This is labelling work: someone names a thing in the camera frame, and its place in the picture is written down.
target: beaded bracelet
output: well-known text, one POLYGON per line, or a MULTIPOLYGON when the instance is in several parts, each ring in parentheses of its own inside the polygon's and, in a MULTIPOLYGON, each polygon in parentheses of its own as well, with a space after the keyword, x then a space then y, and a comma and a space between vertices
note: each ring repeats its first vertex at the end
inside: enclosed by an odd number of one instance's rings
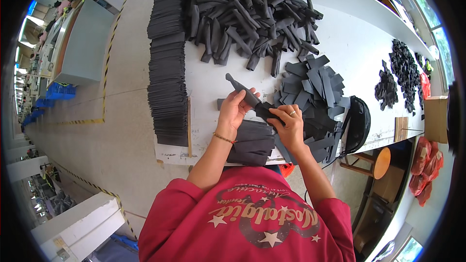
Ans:
POLYGON ((237 142, 237 141, 232 141, 232 140, 230 140, 230 139, 224 138, 224 137, 220 136, 219 134, 217 134, 216 132, 213 132, 213 135, 216 136, 216 137, 218 137, 218 138, 220 138, 220 139, 222 139, 222 140, 227 141, 228 143, 234 144, 234 143, 237 142))

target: stool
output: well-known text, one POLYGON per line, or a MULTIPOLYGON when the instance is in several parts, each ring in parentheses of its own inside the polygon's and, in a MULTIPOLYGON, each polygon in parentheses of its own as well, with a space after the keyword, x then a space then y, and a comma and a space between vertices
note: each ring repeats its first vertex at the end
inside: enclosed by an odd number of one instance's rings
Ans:
POLYGON ((348 158, 345 157, 346 163, 340 163, 340 166, 343 168, 349 169, 349 170, 353 170, 353 171, 368 175, 375 179, 382 178, 387 172, 388 166, 390 166, 391 154, 390 154, 390 149, 388 149, 387 147, 383 148, 379 152, 379 154, 374 155, 374 156, 364 154, 364 153, 353 154, 353 156, 358 158, 356 161, 354 161, 353 164, 349 164, 348 158), (359 160, 364 160, 364 161, 369 162, 370 170, 353 166, 359 160))

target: yellow black tape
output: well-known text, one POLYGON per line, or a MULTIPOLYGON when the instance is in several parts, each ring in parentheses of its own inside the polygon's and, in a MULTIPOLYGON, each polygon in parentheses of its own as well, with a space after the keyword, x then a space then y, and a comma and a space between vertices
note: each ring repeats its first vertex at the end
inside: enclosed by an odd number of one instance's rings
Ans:
POLYGON ((102 124, 105 122, 105 95, 106 95, 106 88, 107 88, 107 73, 108 73, 108 62, 110 61, 110 51, 112 50, 113 38, 115 37, 116 28, 118 26, 118 21, 120 20, 121 13, 125 8, 126 0, 123 1, 123 5, 121 6, 121 10, 116 18, 117 21, 115 22, 115 26, 113 28, 112 38, 110 39, 110 43, 108 44, 107 50, 107 60, 105 62, 105 72, 103 74, 103 91, 102 91, 102 118, 101 119, 84 119, 84 120, 71 120, 71 121, 62 121, 57 122, 55 125, 87 125, 87 124, 102 124))
POLYGON ((125 209, 123 208, 123 204, 121 203, 121 199, 120 199, 120 196, 119 196, 119 195, 113 193, 112 191, 105 190, 105 189, 101 188, 100 186, 95 185, 94 183, 90 183, 89 181, 85 180, 84 178, 81 178, 81 177, 79 177, 78 175, 74 174, 73 172, 69 171, 67 168, 61 166, 60 164, 58 164, 58 166, 60 166, 61 169, 65 170, 65 171, 68 172, 69 174, 71 174, 71 175, 73 175, 74 177, 78 178, 78 179, 81 180, 82 182, 87 183, 87 184, 89 184, 90 186, 93 186, 95 189, 98 189, 98 190, 102 191, 103 193, 106 193, 106 194, 108 194, 108 195, 111 195, 111 196, 116 197, 116 199, 117 199, 117 201, 118 201, 118 206, 120 207, 121 213, 123 214, 123 217, 125 218, 125 222, 128 224, 128 227, 130 227, 131 233, 133 234, 134 239, 137 241, 137 236, 136 236, 136 234, 134 233, 133 227, 130 225, 130 221, 129 221, 128 218, 126 217, 125 209))

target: hand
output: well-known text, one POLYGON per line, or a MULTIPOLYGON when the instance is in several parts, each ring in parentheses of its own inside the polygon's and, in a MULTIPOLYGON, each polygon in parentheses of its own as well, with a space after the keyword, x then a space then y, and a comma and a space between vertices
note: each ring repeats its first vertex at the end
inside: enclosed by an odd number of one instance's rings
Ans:
POLYGON ((277 129, 283 145, 292 154, 302 151, 304 146, 306 146, 302 137, 304 122, 302 120, 302 112, 298 105, 279 106, 278 108, 270 108, 269 111, 278 116, 285 123, 285 126, 283 126, 278 119, 267 119, 267 122, 271 123, 277 129))
MULTIPOLYGON (((252 93, 256 91, 253 87, 249 89, 252 93)), ((220 116, 218 117, 217 130, 215 131, 222 137, 233 140, 236 138, 236 131, 241 125, 245 114, 252 109, 244 101, 246 91, 241 90, 240 93, 233 91, 223 101, 222 107, 220 108, 220 116)))

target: red shirt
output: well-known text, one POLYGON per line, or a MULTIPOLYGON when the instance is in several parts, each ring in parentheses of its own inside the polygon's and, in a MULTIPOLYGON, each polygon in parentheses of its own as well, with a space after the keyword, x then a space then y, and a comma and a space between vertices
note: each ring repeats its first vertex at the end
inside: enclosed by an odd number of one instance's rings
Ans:
POLYGON ((355 261, 350 207, 336 198, 312 209, 264 167, 225 171, 207 193, 172 180, 140 234, 145 261, 355 261))

